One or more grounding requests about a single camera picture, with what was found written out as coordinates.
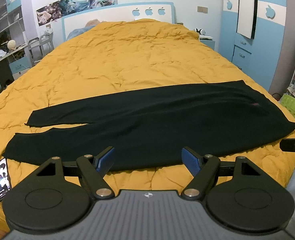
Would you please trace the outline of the black pants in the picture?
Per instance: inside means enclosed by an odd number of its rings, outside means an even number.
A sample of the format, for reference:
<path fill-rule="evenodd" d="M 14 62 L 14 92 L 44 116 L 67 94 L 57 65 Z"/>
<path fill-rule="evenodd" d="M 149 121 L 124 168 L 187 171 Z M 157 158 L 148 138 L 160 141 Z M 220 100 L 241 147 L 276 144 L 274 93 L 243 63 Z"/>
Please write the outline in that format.
<path fill-rule="evenodd" d="M 295 130 L 283 112 L 244 81 L 132 90 L 33 111 L 4 157 L 41 165 L 51 157 L 75 161 L 115 149 L 114 171 L 178 165 L 185 146 L 224 157 L 258 148 Z"/>

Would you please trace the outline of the green plastic basket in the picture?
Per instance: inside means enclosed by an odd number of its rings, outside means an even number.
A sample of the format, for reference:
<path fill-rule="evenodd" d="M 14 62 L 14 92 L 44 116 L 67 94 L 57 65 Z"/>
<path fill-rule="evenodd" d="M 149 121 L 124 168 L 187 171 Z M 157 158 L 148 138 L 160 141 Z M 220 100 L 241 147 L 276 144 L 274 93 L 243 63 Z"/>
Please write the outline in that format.
<path fill-rule="evenodd" d="M 285 107 L 295 118 L 295 98 L 288 95 L 284 94 L 281 99 L 280 99 L 280 104 Z"/>

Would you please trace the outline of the smartphone with lit screen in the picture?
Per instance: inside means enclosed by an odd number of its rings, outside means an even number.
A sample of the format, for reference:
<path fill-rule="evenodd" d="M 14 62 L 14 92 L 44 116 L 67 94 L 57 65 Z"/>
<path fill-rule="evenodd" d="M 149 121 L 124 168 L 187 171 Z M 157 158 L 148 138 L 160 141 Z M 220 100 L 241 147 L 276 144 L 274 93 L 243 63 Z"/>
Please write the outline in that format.
<path fill-rule="evenodd" d="M 11 181 L 7 168 L 7 159 L 0 160 L 0 202 L 5 195 L 11 190 Z"/>

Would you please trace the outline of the blue white wardrobe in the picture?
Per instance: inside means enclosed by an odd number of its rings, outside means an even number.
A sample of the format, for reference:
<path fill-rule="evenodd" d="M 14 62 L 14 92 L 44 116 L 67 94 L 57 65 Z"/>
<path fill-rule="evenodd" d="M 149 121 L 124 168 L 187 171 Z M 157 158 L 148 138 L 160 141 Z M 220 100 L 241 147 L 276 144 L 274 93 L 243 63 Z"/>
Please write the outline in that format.
<path fill-rule="evenodd" d="M 267 91 L 282 48 L 286 0 L 258 0 L 254 38 L 237 33 L 239 0 L 223 0 L 219 53 Z"/>

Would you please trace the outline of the blue bedside table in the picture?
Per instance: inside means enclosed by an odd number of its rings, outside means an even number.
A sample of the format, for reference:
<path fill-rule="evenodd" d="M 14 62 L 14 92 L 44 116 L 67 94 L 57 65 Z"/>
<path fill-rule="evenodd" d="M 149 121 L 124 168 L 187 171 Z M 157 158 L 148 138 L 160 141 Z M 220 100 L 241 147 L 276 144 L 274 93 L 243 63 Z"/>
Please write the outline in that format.
<path fill-rule="evenodd" d="M 215 41 L 211 37 L 199 37 L 199 41 L 211 48 L 212 50 L 215 50 Z"/>

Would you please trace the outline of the grey metal chair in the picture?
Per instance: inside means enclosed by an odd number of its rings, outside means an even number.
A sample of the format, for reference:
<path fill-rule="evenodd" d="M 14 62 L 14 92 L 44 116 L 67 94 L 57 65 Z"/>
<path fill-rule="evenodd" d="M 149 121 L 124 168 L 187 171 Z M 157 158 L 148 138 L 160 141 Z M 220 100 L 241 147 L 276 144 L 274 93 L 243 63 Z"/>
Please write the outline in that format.
<path fill-rule="evenodd" d="M 36 37 L 31 39 L 28 42 L 28 50 L 30 53 L 32 65 L 35 66 L 45 55 L 52 52 L 54 50 L 54 44 L 53 44 L 53 32 L 45 32 L 40 37 Z M 35 49 L 38 49 L 40 52 L 39 56 L 34 55 L 33 51 Z"/>

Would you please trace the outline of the cluttered desk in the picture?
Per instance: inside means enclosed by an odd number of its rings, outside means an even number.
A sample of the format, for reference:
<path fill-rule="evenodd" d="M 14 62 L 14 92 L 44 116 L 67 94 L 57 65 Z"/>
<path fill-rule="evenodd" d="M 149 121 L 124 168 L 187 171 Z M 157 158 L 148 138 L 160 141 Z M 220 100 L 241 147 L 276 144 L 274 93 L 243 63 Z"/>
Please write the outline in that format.
<path fill-rule="evenodd" d="M 25 53 L 27 46 L 24 44 L 0 58 L 0 92 L 31 68 L 29 57 Z"/>

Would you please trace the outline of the white headphones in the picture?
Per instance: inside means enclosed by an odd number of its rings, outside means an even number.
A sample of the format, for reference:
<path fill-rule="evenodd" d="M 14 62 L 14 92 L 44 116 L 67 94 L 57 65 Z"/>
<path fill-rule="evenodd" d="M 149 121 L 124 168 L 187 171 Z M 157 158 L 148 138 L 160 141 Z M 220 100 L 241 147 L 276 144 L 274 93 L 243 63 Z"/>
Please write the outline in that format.
<path fill-rule="evenodd" d="M 206 31 L 204 29 L 195 28 L 194 31 L 196 31 L 199 35 L 206 35 Z"/>

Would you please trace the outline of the blue pillow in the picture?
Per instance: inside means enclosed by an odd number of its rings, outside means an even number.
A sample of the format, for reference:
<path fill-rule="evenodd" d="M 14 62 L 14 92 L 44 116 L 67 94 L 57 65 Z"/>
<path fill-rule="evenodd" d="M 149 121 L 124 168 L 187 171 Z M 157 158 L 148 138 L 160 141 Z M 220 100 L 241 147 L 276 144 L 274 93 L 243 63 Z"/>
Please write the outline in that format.
<path fill-rule="evenodd" d="M 92 29 L 94 27 L 95 27 L 95 25 L 91 25 L 91 26 L 86 26 L 86 27 L 83 27 L 83 28 L 74 29 L 73 31 L 71 31 L 69 33 L 66 40 L 70 40 L 72 38 L 75 38 L 75 37 L 87 32 L 87 31 L 89 31 L 90 29 Z"/>

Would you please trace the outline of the wardrobe mirror panel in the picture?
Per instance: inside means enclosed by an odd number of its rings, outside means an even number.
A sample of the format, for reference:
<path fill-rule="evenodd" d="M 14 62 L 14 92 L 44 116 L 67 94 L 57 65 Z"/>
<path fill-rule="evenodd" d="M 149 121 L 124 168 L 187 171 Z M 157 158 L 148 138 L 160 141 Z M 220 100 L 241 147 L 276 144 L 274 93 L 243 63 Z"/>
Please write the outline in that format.
<path fill-rule="evenodd" d="M 239 0 L 237 33 L 254 38 L 258 0 Z"/>

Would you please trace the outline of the white blue bed headboard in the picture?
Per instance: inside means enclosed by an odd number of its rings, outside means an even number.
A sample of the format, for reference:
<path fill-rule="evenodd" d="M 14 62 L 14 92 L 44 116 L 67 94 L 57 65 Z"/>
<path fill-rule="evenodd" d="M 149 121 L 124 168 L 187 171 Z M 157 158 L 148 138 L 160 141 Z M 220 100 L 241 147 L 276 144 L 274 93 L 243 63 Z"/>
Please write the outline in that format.
<path fill-rule="evenodd" d="M 90 20 L 107 22 L 151 19 L 175 23 L 175 8 L 172 2 L 140 2 L 109 5 L 62 17 L 63 40 L 75 29 L 83 28 Z"/>

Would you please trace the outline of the beige wall switch plate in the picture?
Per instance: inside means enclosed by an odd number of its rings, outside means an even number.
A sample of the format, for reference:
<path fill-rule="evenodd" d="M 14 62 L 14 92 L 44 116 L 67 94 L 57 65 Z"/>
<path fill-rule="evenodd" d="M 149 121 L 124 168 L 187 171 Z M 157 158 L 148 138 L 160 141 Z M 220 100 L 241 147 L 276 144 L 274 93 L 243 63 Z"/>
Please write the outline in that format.
<path fill-rule="evenodd" d="M 197 12 L 207 14 L 208 13 L 208 8 L 207 7 L 202 7 L 202 6 L 197 6 Z"/>

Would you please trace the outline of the anime wall posters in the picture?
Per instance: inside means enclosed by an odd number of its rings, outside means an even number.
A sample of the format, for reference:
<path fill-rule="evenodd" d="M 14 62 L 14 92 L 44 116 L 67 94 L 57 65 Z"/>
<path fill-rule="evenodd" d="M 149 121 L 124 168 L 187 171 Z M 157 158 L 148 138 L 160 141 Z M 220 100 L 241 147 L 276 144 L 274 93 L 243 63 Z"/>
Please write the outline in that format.
<path fill-rule="evenodd" d="M 39 26 L 78 12 L 118 4 L 118 0 L 58 0 L 36 10 Z"/>

